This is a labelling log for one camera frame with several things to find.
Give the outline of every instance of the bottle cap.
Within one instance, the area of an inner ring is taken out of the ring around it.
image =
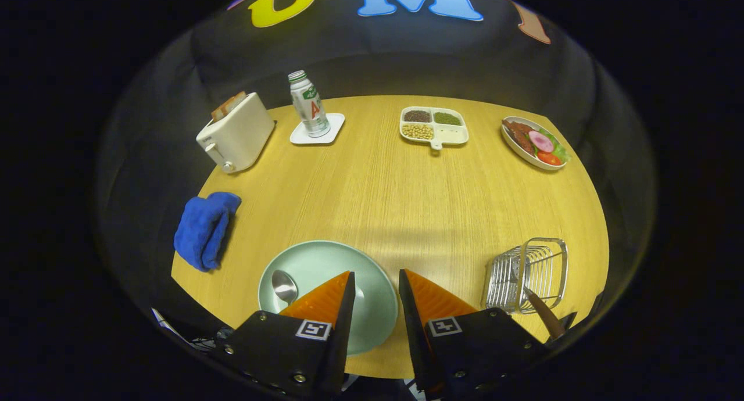
[[[295,71],[294,73],[290,73],[289,82],[292,83],[293,81],[303,80],[303,78],[306,78],[306,77],[307,76],[305,75],[305,71],[298,70],[298,71]]]

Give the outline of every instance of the spoon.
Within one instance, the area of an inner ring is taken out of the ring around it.
[[[271,274],[271,285],[274,287],[274,293],[277,297],[288,305],[297,299],[297,285],[286,271],[274,270],[274,273]]]

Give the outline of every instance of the yellow letter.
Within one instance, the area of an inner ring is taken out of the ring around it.
[[[297,0],[284,10],[274,10],[274,0],[257,0],[248,8],[252,10],[251,21],[255,27],[271,27],[279,22],[299,15],[314,0]]]
[[[516,11],[519,12],[519,17],[521,17],[519,28],[532,38],[535,38],[543,44],[550,45],[550,38],[545,34],[545,30],[543,30],[542,23],[540,23],[537,15],[530,12],[528,9],[524,9],[524,7],[519,6],[517,3],[512,2],[512,4],[516,7]]]

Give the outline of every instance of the meat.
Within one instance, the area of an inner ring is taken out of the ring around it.
[[[535,155],[535,148],[532,146],[532,142],[527,136],[529,131],[534,131],[534,129],[529,128],[529,126],[524,125],[524,123],[510,123],[506,120],[502,121],[502,123],[507,128],[509,136],[512,137],[514,142],[516,142],[521,149],[528,152],[530,155]]]

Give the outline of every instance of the table surface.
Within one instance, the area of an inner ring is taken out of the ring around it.
[[[173,279],[204,308],[237,328],[258,310],[257,289],[266,265],[282,250],[314,239],[363,251],[398,288],[408,268],[482,309],[485,266],[532,237],[558,237],[569,248],[563,300],[553,311],[584,319],[604,289],[609,244],[604,214],[584,166],[546,118],[490,103],[431,96],[357,96],[324,100],[346,122],[333,144],[295,146],[295,109],[269,110],[277,120],[262,155],[249,170],[212,171],[199,196],[233,192],[242,198],[220,268],[202,273],[178,253]],[[434,152],[403,139],[401,110],[453,109],[470,140]],[[500,134],[502,118],[524,117],[547,128],[573,159],[561,170],[540,170],[516,155]],[[400,301],[390,338],[350,356],[349,374],[411,378]],[[513,318],[537,340],[548,332],[536,314]]]

